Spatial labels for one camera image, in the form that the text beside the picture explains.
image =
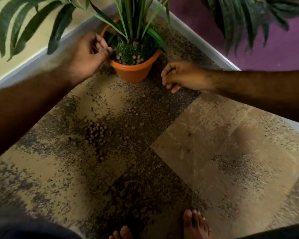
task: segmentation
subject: foot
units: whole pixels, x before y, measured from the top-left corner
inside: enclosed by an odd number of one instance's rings
[[[184,239],[211,239],[211,229],[207,221],[196,210],[184,212]]]
[[[109,239],[133,239],[133,237],[131,230],[127,226],[123,226],[120,233],[118,231],[113,232]]]

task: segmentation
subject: floor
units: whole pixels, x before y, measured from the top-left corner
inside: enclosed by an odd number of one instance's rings
[[[0,158],[0,207],[87,238],[125,224],[136,238],[182,238],[187,208],[206,216],[215,239],[299,223],[299,135],[233,100],[171,94],[160,79],[168,61],[218,67],[162,19],[157,24],[167,54],[145,81],[125,83],[103,65]],[[87,120],[108,127],[103,146],[85,142]]]

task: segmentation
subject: orange flower pot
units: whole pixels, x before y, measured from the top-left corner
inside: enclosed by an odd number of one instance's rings
[[[101,34],[102,37],[104,36],[105,32],[109,27],[110,26],[107,25],[104,28]],[[147,77],[150,69],[152,68],[153,63],[157,60],[161,53],[162,51],[159,49],[149,60],[137,65],[123,65],[111,59],[108,59],[108,63],[115,69],[115,71],[121,79],[129,83],[138,83]]]

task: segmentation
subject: forearm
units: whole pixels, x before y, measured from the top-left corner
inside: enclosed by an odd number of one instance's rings
[[[59,67],[0,90],[0,155],[75,87],[70,77]]]
[[[299,122],[299,71],[203,71],[209,91]]]

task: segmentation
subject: hand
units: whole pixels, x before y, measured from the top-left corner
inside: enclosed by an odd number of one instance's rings
[[[172,93],[177,92],[182,87],[200,91],[207,90],[205,71],[187,61],[168,63],[161,76],[163,85],[168,89],[172,88]]]
[[[101,64],[112,53],[104,38],[95,32],[82,36],[76,44],[74,53],[69,62],[69,72],[73,74],[74,82],[80,84],[91,77]]]

